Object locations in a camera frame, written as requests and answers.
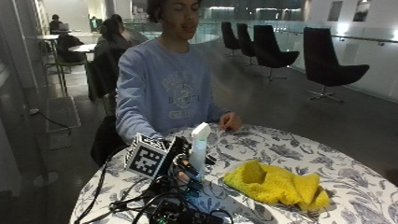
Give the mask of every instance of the light blue sweatshirt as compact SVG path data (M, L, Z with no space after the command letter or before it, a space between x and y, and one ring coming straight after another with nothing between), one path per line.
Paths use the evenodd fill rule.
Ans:
M202 53L170 51L157 39L128 49L120 59L116 129L126 144L137 133L158 138L172 128L217 122L225 109L211 95Z

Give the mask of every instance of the metal stand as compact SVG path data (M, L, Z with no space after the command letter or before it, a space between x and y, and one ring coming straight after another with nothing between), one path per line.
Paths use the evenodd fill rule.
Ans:
M273 81L274 79L286 79L286 77L274 76L273 70L274 69L271 68L267 76L258 76L258 77L266 77L270 81Z
M311 94L314 94L314 97L310 97L309 100L317 100L317 99L323 99L323 98L330 98L334 101L337 101L338 103L345 103L343 100L337 99L335 97L333 97L334 92L326 92L326 86L322 86L322 92L317 92L317 91L306 91Z

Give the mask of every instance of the office chair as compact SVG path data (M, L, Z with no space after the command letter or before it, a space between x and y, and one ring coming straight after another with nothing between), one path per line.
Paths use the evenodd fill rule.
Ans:
M342 100L331 97L334 92L326 92L326 87L342 86L358 81L370 66L366 64L339 65L331 41L331 30L323 28L306 27L303 29L303 58L307 80L322 85L322 92L307 91L314 94L314 97L309 99L330 98L343 103Z
M250 39L249 32L247 32L247 24L238 23L237 24L237 38L238 38L238 44L242 55L249 57L249 63L247 65L253 65L251 58L255 57L255 50L254 50L254 43Z
M281 51L274 37L274 28L271 25L254 26L254 49L258 65L270 67L270 73L266 78L273 81L274 78L286 78L273 75L273 69L291 65L298 57L298 51Z
M233 51L233 53L227 56L235 56L235 50L239 49L239 44L234 35L230 22L223 21L221 23L221 32L222 32L223 46L226 49L230 49Z

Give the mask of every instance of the white tablecloth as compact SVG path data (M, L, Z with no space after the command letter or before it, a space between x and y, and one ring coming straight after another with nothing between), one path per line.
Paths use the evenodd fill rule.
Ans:
M192 130L177 129L168 136L185 136L190 141ZM367 166L333 148L291 133L253 125L243 125L238 133L226 133L211 124L211 131L208 154L217 159L217 164L206 166L204 190L193 199L201 211L223 209L233 215L235 223L398 223L398 188ZM125 150L108 165L101 194L84 221L105 214L109 204L125 194L125 199L134 198L148 187L149 180L140 181L140 176L124 170L124 156ZM283 167L297 175L318 173L330 205L303 212L295 206L259 203L225 186L225 171L251 158ZM70 223L92 202L100 174L101 170L81 190ZM96 223L130 223L136 214L110 214Z

